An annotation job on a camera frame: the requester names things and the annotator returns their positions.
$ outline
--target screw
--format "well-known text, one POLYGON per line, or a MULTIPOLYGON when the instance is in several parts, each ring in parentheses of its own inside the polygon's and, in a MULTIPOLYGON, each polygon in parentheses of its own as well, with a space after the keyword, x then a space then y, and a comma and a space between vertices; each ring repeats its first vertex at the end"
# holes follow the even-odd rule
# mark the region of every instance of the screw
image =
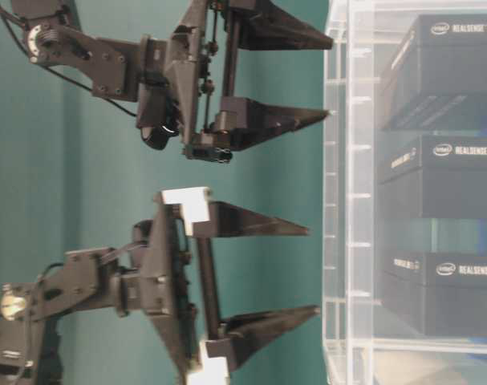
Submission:
POLYGON ((189 251, 184 251, 181 253, 182 263, 189 265, 192 263, 192 254, 189 251))
POLYGON ((189 313, 191 314, 192 318, 196 318, 198 314, 198 309, 194 303, 189 304, 189 313))

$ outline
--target product box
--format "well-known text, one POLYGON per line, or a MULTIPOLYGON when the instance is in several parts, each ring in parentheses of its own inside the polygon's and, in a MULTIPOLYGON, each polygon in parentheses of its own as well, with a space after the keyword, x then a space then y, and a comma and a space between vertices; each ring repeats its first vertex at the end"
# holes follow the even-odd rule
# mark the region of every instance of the product box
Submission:
POLYGON ((380 76, 383 130, 487 125, 487 14, 421 15, 380 76))
POLYGON ((487 218, 487 139, 421 136, 378 169, 385 218, 487 218))
POLYGON ((380 279, 382 305, 434 338, 487 338, 487 288, 424 286, 389 273, 380 279))

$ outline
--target transparent shelf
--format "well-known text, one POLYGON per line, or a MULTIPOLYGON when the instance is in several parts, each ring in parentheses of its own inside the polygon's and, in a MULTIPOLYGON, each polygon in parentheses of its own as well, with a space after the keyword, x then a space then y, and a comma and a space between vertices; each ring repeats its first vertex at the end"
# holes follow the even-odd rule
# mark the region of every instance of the transparent shelf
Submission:
POLYGON ((487 1, 332 0, 332 384, 487 384, 487 1))

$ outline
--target green backdrop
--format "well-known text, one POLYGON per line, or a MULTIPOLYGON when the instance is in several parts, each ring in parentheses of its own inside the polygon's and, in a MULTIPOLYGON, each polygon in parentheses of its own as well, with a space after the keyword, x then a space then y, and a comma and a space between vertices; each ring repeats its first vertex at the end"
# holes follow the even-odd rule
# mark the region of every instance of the green backdrop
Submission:
MULTIPOLYGON (((144 33, 168 36, 188 3, 77 0, 86 33, 132 41, 144 33)), ((327 2, 276 4, 323 29, 327 2)), ((222 62, 219 55, 213 73, 221 73, 222 62)), ((238 95, 323 104, 321 52, 242 52, 238 69, 238 95)), ((66 250, 124 245, 132 225, 153 216, 157 191, 207 185, 219 200, 311 229, 305 238, 216 240, 223 315, 319 304, 322 138, 319 124, 238 153, 229 166, 186 160, 179 140, 154 152, 140 142, 132 118, 27 63, 0 22, 0 285, 34 280, 66 250)), ((197 275, 193 264, 191 291, 200 305, 197 275)), ((174 383, 172 364, 142 314, 75 314, 60 329, 67 385, 174 383)), ((320 319, 268 346, 233 376, 237 385, 325 382, 320 319)))

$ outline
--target white label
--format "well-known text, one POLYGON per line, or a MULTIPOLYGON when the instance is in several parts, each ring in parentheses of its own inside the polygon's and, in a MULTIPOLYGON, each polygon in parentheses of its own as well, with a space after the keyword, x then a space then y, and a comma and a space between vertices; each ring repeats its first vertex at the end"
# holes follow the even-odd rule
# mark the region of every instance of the white label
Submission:
POLYGON ((420 269, 420 263, 418 261, 408 261, 406 259, 396 258, 393 263, 395 264, 395 266, 401 267, 402 269, 407 269, 407 270, 420 269))
POLYGON ((452 32, 455 34, 483 34, 485 24, 453 24, 452 32))

